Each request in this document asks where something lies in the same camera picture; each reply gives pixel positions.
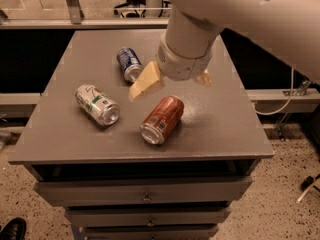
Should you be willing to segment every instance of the can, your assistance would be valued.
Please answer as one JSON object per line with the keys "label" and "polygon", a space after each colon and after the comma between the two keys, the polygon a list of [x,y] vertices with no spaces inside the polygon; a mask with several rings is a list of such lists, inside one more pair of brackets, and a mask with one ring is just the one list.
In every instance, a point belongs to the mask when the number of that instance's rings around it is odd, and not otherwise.
{"label": "can", "polygon": [[134,83],[141,74],[143,67],[133,49],[123,47],[117,54],[117,60],[121,66],[121,71],[128,82]]}
{"label": "can", "polygon": [[120,116],[119,105],[94,85],[81,85],[76,91],[79,105],[101,126],[115,123]]}
{"label": "can", "polygon": [[180,120],[183,109],[184,104],[178,97],[164,97],[142,122],[142,137],[151,144],[162,144]]}

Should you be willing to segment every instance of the white cable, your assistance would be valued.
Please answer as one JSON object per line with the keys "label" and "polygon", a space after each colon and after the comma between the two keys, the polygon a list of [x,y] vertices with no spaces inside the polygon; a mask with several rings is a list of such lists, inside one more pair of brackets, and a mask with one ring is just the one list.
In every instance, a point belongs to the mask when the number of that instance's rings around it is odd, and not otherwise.
{"label": "white cable", "polygon": [[289,94],[289,98],[288,98],[287,102],[281,108],[279,108],[276,111],[264,113],[264,112],[259,112],[259,111],[256,110],[256,113],[258,115],[270,116],[270,115],[277,114],[277,113],[281,112],[283,109],[285,109],[288,106],[288,104],[289,104],[289,102],[291,100],[291,97],[292,97],[293,82],[294,82],[294,68],[291,68],[291,87],[290,87],[290,94]]}

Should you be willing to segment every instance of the blue can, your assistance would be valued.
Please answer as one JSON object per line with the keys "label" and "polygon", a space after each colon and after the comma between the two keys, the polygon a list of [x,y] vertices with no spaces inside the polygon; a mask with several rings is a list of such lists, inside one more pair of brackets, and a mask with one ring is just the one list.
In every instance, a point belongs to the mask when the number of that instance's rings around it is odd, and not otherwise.
{"label": "blue can", "polygon": [[117,54],[117,60],[121,66],[124,79],[134,83],[141,74],[143,67],[133,49],[123,47]]}

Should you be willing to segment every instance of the speckled floor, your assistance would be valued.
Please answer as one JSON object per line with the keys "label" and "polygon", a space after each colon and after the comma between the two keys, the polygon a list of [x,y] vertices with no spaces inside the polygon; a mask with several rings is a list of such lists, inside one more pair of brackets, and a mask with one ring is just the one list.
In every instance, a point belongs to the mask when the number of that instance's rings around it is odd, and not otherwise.
{"label": "speckled floor", "polygon": [[[319,152],[300,124],[289,123],[285,129],[287,141],[266,129],[275,156],[257,166],[253,184],[231,204],[230,216],[212,240],[320,239],[320,193],[312,189],[296,204],[303,179],[320,173]],[[8,130],[19,133],[23,128]],[[20,216],[27,221],[25,240],[73,239],[63,209],[52,208],[32,190],[35,180],[22,166],[8,164],[14,142],[0,152],[0,224]]]}

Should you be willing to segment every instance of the dresser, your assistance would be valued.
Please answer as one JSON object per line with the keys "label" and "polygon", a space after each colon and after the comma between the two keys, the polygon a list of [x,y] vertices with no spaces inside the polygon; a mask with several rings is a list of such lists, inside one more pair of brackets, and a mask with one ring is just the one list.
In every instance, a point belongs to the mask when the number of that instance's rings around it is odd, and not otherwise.
{"label": "dresser", "polygon": [[[129,101],[117,52],[131,47],[146,65],[163,32],[76,31],[10,157],[37,179],[42,198],[64,207],[76,240],[209,239],[259,161],[273,156],[221,38],[212,87],[165,79],[159,92]],[[79,107],[82,84],[119,104],[115,124],[100,127]],[[184,114],[164,144],[151,145],[139,127],[167,95],[184,102]]]}

